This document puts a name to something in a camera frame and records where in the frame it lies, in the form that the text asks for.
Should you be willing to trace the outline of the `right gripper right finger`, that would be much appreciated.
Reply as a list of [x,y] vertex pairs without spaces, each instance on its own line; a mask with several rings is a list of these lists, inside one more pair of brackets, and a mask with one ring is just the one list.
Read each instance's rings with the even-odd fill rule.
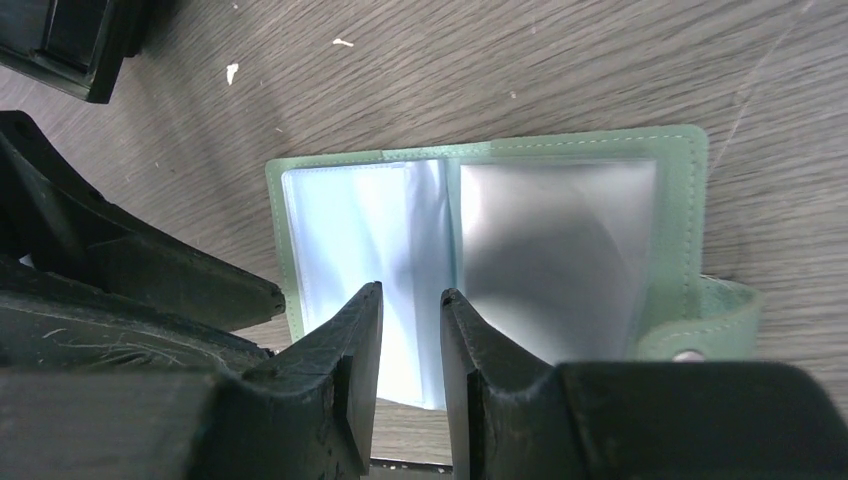
[[441,351],[457,479],[843,479],[847,426],[775,362],[550,365],[456,289]]

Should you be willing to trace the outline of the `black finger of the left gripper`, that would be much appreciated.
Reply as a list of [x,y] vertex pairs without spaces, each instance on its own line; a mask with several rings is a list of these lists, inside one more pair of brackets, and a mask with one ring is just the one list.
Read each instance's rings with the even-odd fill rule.
[[105,199],[22,111],[1,114],[1,252],[221,330],[265,323],[285,310],[276,284]]

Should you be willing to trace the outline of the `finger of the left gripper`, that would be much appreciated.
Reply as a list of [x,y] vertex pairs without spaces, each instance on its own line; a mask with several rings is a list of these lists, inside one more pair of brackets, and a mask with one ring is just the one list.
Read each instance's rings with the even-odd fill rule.
[[1,264],[1,364],[246,371],[269,350],[17,261]]

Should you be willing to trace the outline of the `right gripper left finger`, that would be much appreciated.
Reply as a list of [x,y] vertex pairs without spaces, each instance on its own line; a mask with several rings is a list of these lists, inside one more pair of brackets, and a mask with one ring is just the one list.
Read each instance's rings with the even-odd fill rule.
[[1,364],[5,479],[356,479],[368,472],[383,289],[246,371]]

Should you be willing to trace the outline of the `green card holder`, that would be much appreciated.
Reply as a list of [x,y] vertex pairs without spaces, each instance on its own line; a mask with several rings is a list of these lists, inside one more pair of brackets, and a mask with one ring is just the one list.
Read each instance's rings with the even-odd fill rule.
[[377,395],[426,410],[450,288],[550,364],[749,358],[760,293],[702,272],[708,152],[685,124],[270,160],[291,336],[381,283]]

